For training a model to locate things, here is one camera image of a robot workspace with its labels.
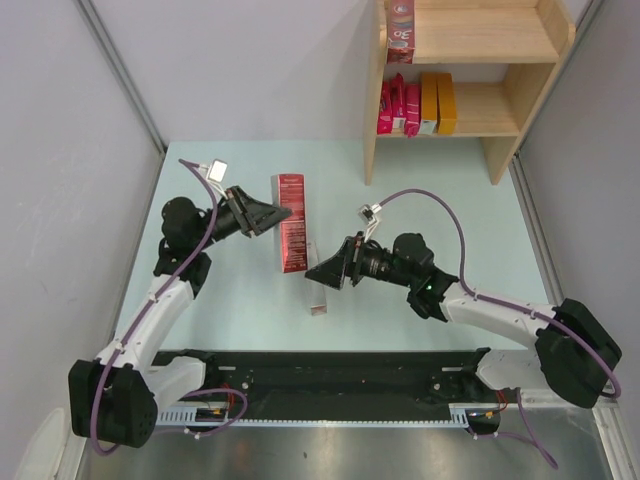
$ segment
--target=white wall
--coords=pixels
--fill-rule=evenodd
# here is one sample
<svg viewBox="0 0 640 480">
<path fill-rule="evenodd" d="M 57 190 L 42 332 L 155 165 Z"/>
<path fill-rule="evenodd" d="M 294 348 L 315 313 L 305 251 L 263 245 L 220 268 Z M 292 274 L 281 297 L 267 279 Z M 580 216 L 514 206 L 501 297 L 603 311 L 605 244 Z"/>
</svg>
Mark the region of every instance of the white wall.
<svg viewBox="0 0 640 480">
<path fill-rule="evenodd" d="M 620 400 L 640 445 L 640 3 L 609 0 L 523 150 L 565 294 L 622 348 Z"/>
<path fill-rule="evenodd" d="M 160 164 L 71 0 L 0 4 L 0 476 L 103 346 Z"/>
<path fill-rule="evenodd" d="M 367 0 L 99 0 L 168 140 L 360 138 Z"/>
</svg>

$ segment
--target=red box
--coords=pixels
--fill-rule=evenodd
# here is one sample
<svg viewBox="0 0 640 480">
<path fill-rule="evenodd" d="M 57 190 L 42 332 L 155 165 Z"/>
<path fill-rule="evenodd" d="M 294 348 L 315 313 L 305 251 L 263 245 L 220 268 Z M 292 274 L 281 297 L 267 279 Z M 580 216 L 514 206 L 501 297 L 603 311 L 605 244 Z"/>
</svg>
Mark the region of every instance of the red box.
<svg viewBox="0 0 640 480">
<path fill-rule="evenodd" d="M 387 63 L 413 63 L 416 49 L 413 0 L 391 0 L 387 37 Z"/>
<path fill-rule="evenodd" d="M 404 78 L 399 73 L 391 79 L 391 116 L 393 128 L 404 130 L 407 112 L 404 99 Z"/>
<path fill-rule="evenodd" d="M 393 130 L 391 89 L 389 88 L 389 82 L 382 82 L 382 92 L 380 92 L 380 111 L 378 112 L 378 133 L 391 133 L 391 130 Z"/>
<path fill-rule="evenodd" d="M 405 91 L 407 105 L 407 120 L 404 123 L 404 133 L 407 137 L 415 137 L 420 130 L 420 95 L 422 89 L 417 83 L 407 85 Z"/>
<path fill-rule="evenodd" d="M 305 223 L 304 175 L 283 173 L 271 178 L 273 200 L 293 214 L 275 229 L 283 273 L 307 270 L 307 226 Z"/>
</svg>

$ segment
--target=orange box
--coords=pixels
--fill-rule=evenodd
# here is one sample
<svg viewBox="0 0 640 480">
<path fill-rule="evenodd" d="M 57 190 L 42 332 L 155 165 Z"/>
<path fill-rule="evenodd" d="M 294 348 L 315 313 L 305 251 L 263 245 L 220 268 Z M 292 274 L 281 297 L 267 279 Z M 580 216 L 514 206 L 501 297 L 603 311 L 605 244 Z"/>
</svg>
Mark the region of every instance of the orange box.
<svg viewBox="0 0 640 480">
<path fill-rule="evenodd" d="M 458 121 L 453 77 L 450 73 L 438 73 L 438 135 L 453 135 Z"/>
<path fill-rule="evenodd" d="M 418 133 L 432 135 L 438 124 L 438 86 L 435 73 L 420 75 L 422 95 L 420 96 L 420 130 Z"/>
</svg>

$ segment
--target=light blue table surface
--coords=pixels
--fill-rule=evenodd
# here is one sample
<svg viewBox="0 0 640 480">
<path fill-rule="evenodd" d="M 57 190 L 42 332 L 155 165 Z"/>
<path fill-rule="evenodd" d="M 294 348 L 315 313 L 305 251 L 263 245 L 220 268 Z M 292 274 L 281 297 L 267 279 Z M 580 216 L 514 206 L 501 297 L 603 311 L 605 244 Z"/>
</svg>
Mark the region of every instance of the light blue table surface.
<svg viewBox="0 0 640 480">
<path fill-rule="evenodd" d="M 472 285 L 529 301 L 546 302 L 533 249 L 509 174 L 492 186 L 481 147 L 473 139 L 384 140 L 376 148 L 373 185 L 362 173 L 357 141 L 173 142 L 160 175 L 118 322 L 119 330 L 146 299 L 157 246 L 160 211 L 167 200 L 190 197 L 210 207 L 202 186 L 179 158 L 228 162 L 225 186 L 240 185 L 258 200 L 271 199 L 270 177 L 305 175 L 308 234 L 320 260 L 344 237 L 362 229 L 356 210 L 398 190 L 418 187 L 442 196 L 458 214 L 467 238 Z M 460 246 L 446 212 L 418 195 L 382 211 L 375 238 L 391 247 L 403 232 L 420 232 L 436 264 L 457 274 Z M 312 317 L 302 274 L 277 271 L 274 238 L 236 234 L 208 249 L 209 277 L 193 305 L 175 323 L 164 349 L 280 351 L 459 350 L 519 348 L 465 325 L 423 320 L 406 303 L 407 290 L 364 279 L 357 288 L 326 289 L 328 313 Z"/>
</svg>

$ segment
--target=wooden shelf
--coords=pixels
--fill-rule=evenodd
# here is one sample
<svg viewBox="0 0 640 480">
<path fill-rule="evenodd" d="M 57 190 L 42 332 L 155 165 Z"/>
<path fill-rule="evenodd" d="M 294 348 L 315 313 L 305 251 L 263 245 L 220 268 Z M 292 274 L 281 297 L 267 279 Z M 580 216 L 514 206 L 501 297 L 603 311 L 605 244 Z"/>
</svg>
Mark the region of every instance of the wooden shelf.
<svg viewBox="0 0 640 480">
<path fill-rule="evenodd" d="M 554 63 L 535 8 L 416 9 L 414 64 Z"/>
<path fill-rule="evenodd" d="M 427 137 L 515 137 L 518 125 L 511 112 L 505 89 L 500 83 L 454 84 L 458 122 L 453 135 Z M 402 131 L 378 138 L 404 137 Z"/>
</svg>

